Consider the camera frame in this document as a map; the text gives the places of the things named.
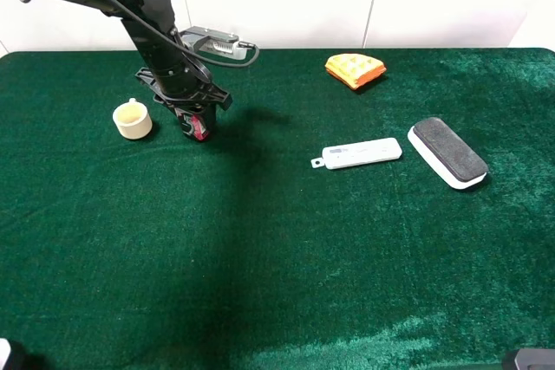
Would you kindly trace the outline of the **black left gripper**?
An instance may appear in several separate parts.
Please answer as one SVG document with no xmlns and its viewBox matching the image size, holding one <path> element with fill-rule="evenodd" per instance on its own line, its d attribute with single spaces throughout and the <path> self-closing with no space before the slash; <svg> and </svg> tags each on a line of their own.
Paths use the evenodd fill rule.
<svg viewBox="0 0 555 370">
<path fill-rule="evenodd" d="M 144 67 L 136 79 L 150 88 L 160 104 L 179 109 L 202 119 L 202 138 L 211 135 L 217 124 L 216 109 L 224 111 L 232 104 L 232 96 L 212 82 L 202 81 L 187 65 L 163 64 Z"/>
</svg>

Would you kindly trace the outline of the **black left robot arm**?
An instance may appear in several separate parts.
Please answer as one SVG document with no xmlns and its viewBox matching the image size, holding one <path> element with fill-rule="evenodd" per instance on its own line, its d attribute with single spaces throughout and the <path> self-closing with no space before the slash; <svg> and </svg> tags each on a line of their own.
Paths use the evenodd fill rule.
<svg viewBox="0 0 555 370">
<path fill-rule="evenodd" d="M 120 18 L 146 65 L 136 78 L 153 91 L 154 102 L 174 114 L 187 138 L 208 138 L 216 127 L 217 109 L 227 109 L 232 97 L 182 42 L 171 0 L 64 1 Z"/>
</svg>

